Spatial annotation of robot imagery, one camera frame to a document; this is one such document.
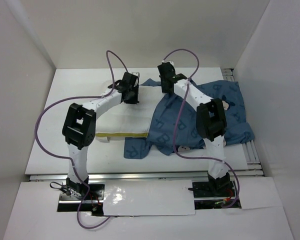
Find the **white pillow with yellow edge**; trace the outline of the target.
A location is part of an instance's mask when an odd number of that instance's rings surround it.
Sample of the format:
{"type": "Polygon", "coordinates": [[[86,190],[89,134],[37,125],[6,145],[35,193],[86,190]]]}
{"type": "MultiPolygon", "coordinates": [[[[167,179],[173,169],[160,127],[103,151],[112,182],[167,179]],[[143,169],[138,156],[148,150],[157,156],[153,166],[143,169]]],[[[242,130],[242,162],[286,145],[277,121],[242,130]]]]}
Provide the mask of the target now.
{"type": "Polygon", "coordinates": [[[163,96],[159,86],[140,86],[139,103],[112,107],[97,119],[95,136],[103,141],[147,137],[154,111],[163,96]]]}

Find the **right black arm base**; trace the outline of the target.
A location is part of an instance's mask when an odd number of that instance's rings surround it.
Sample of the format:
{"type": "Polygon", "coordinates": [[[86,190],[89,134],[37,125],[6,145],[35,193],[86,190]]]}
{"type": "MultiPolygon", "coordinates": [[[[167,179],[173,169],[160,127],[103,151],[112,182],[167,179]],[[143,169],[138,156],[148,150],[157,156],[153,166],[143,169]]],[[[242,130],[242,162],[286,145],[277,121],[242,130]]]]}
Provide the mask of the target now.
{"type": "Polygon", "coordinates": [[[235,184],[231,181],[230,174],[214,179],[208,175],[208,181],[193,182],[188,188],[194,198],[221,198],[226,199],[236,196],[235,184]]]}

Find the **blue cartoon print pillowcase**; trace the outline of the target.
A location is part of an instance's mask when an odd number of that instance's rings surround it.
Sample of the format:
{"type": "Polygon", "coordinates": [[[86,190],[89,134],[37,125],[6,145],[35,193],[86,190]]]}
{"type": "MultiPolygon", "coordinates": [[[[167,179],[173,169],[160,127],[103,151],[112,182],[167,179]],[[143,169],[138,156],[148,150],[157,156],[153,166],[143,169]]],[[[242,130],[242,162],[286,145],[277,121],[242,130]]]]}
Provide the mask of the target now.
{"type": "MultiPolygon", "coordinates": [[[[224,140],[227,146],[255,139],[247,122],[244,98],[237,81],[217,80],[205,84],[194,83],[193,86],[207,96],[222,101],[226,120],[224,140]]],[[[125,138],[123,156],[126,159],[143,159],[152,146],[166,156],[174,151],[203,148],[203,131],[211,133],[221,123],[219,114],[209,112],[207,108],[192,107],[176,94],[166,94],[152,114],[147,137],[125,138]]]]}

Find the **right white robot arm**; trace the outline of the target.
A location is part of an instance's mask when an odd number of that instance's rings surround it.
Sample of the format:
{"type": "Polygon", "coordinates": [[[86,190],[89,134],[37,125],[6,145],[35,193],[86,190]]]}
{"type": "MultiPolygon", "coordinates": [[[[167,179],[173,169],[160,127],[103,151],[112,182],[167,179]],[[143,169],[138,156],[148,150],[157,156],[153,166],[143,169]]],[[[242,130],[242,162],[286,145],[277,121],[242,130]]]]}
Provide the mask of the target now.
{"type": "Polygon", "coordinates": [[[205,95],[190,83],[184,74],[177,74],[172,61],[163,61],[157,68],[162,92],[176,94],[196,112],[196,131],[204,141],[206,159],[210,160],[208,190],[213,196],[220,196],[230,182],[229,167],[224,162],[224,135],[227,121],[223,101],[205,95]]]}

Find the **white cover plate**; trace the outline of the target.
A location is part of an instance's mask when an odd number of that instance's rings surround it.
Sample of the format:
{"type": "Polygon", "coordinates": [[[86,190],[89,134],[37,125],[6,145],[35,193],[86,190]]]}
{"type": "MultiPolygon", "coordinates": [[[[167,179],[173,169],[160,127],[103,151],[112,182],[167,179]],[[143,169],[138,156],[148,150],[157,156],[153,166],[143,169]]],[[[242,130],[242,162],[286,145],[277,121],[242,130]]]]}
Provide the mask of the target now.
{"type": "Polygon", "coordinates": [[[105,216],[194,215],[191,180],[109,180],[105,183],[105,216]]]}

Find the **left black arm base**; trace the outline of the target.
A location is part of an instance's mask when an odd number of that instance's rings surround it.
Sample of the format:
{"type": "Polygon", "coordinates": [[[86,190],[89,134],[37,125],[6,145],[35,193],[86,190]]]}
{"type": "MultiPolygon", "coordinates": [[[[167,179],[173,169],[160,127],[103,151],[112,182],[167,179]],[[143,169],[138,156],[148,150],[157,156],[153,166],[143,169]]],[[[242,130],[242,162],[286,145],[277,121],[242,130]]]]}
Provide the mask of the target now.
{"type": "Polygon", "coordinates": [[[51,189],[59,191],[59,201],[79,203],[82,199],[84,203],[101,205],[104,200],[105,184],[90,183],[89,192],[84,184],[52,181],[49,184],[51,189]]]}

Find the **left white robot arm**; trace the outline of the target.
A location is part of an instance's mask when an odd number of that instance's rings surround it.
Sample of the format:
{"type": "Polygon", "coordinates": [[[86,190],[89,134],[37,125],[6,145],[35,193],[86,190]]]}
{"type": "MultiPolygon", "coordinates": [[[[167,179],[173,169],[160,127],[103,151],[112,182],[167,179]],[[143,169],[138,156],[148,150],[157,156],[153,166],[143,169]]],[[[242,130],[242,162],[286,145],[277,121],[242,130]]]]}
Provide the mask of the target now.
{"type": "Polygon", "coordinates": [[[121,104],[137,104],[139,94],[138,72],[125,72],[122,79],[107,87],[101,97],[84,104],[73,103],[69,106],[62,135],[71,158],[66,185],[78,200],[87,197],[89,181],[87,172],[88,147],[96,134],[97,119],[111,108],[121,104]]]}

